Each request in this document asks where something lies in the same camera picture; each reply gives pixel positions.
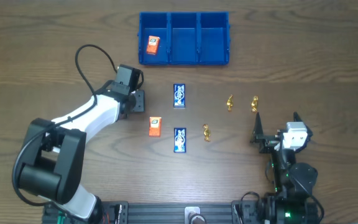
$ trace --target gold candy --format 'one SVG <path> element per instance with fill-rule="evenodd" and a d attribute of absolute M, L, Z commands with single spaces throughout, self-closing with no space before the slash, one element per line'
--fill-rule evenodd
<path fill-rule="evenodd" d="M 209 130 L 208 124 L 204 124 L 203 125 L 204 128 L 204 140 L 210 142 L 211 140 L 209 139 L 209 136 L 211 135 L 211 131 Z"/>
<path fill-rule="evenodd" d="M 231 112 L 231 107 L 233 106 L 233 95 L 230 95 L 229 99 L 226 101 L 227 110 Z"/>
<path fill-rule="evenodd" d="M 254 100 L 251 102 L 252 112 L 258 111 L 258 96 L 254 96 Z"/>

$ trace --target wood grain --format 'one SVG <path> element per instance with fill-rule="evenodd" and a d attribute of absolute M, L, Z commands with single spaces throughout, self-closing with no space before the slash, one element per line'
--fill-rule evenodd
<path fill-rule="evenodd" d="M 144 67 L 137 59 L 140 11 L 229 11 L 231 61 L 223 67 Z M 145 74 L 144 114 L 102 130 L 88 144 L 83 185 L 103 200 L 230 202 L 272 191 L 269 159 L 248 143 L 259 95 L 273 134 L 299 112 L 314 131 L 297 155 L 319 170 L 313 193 L 323 223 L 358 222 L 358 1 L 126 0 L 0 1 L 0 223 L 40 223 L 22 203 L 11 169 L 29 123 L 53 119 L 90 98 L 75 50 L 101 46 Z M 81 67 L 94 86 L 114 78 L 104 55 L 86 49 Z M 186 83 L 187 108 L 172 108 L 172 84 Z M 234 95 L 232 113 L 225 101 Z M 162 136 L 149 138 L 148 117 Z M 203 141 L 202 125 L 212 131 Z M 188 128 L 188 153 L 174 154 L 172 131 Z"/>

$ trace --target blue tray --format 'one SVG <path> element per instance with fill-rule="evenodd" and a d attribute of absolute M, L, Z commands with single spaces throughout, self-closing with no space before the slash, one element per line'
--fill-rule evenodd
<path fill-rule="evenodd" d="M 226 65 L 230 58 L 228 12 L 141 12 L 139 63 Z M 149 36 L 160 37 L 156 55 L 146 53 Z"/>

